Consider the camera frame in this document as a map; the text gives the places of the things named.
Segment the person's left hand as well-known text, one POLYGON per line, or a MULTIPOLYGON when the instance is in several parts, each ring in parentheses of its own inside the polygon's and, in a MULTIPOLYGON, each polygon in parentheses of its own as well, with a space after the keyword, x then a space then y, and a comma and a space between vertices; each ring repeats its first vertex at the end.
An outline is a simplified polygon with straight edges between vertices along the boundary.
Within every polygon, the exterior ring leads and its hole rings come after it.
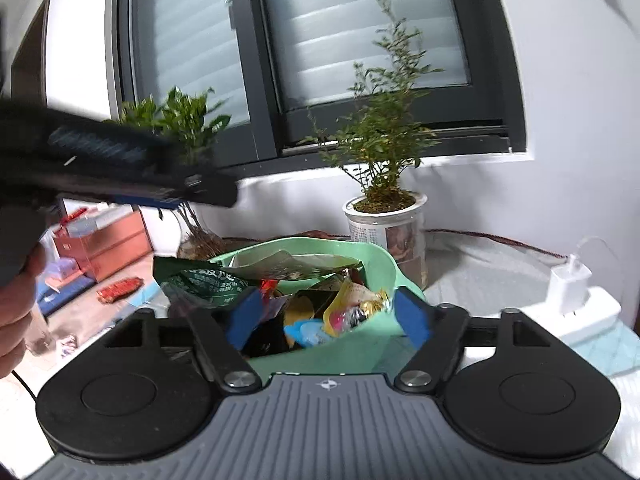
POLYGON ((32 322, 36 281, 46 265, 40 243, 30 253, 23 270, 0 292, 0 378, 21 363, 26 352, 25 337, 32 322))

